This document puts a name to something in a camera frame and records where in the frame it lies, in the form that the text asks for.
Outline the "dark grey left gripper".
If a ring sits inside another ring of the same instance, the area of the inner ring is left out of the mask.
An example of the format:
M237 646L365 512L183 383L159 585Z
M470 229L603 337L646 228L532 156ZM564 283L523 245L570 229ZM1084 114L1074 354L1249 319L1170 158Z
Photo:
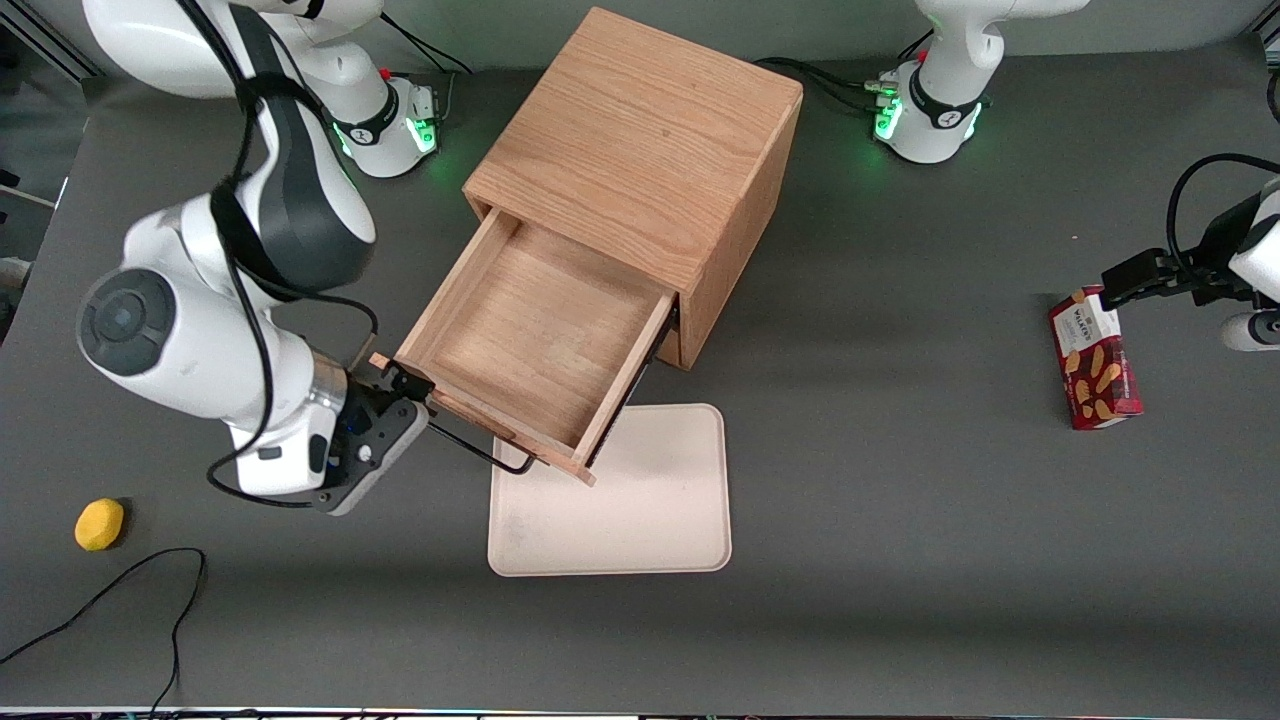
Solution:
M1147 249L1101 274L1103 290L1101 307L1115 311L1121 306L1158 293L1166 288L1167 296L1189 293L1194 304L1212 304L1231 300L1262 304L1261 295L1229 269L1229 261L1242 249L1251 232L1261 197L1252 193L1213 218L1193 249L1181 249L1176 238L1180 195L1169 202L1166 241L1167 250Z

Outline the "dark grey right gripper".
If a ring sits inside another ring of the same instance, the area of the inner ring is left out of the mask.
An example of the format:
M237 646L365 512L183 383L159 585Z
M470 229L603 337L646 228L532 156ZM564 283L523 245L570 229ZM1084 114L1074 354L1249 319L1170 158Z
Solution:
M312 492L317 511L342 516L355 509L425 429L424 405L430 404L435 384L398 363L385 365L385 382L390 391L348 383L323 455L323 483Z

